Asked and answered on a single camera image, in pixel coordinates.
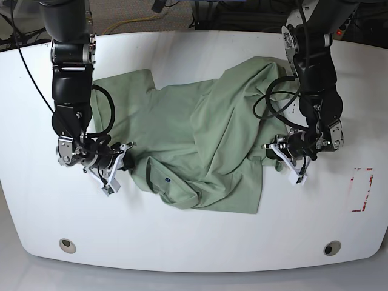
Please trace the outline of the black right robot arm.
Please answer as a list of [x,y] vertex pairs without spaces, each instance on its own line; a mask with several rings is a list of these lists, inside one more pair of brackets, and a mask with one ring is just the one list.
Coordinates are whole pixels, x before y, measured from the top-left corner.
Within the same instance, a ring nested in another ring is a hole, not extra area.
[[[52,127],[58,135],[59,163],[96,169],[100,178],[113,169],[134,168],[129,150],[110,142],[116,117],[113,99],[106,89],[93,84],[96,39],[89,2],[40,1],[39,8],[52,37]],[[107,98],[110,121],[100,132],[89,133],[93,91]]]

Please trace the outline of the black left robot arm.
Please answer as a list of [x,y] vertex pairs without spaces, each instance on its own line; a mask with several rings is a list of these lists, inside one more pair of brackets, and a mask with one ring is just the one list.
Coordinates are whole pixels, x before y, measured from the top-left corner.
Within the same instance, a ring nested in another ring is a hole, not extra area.
[[320,152],[334,152],[344,143],[341,115],[343,101],[337,92],[337,75],[331,55],[333,36],[358,7],[355,1],[297,1],[281,33],[292,75],[273,81],[265,100],[270,102],[278,86],[299,83],[296,98],[306,125],[289,121],[273,107],[273,117],[289,126],[291,133],[275,144],[289,159],[316,160]]

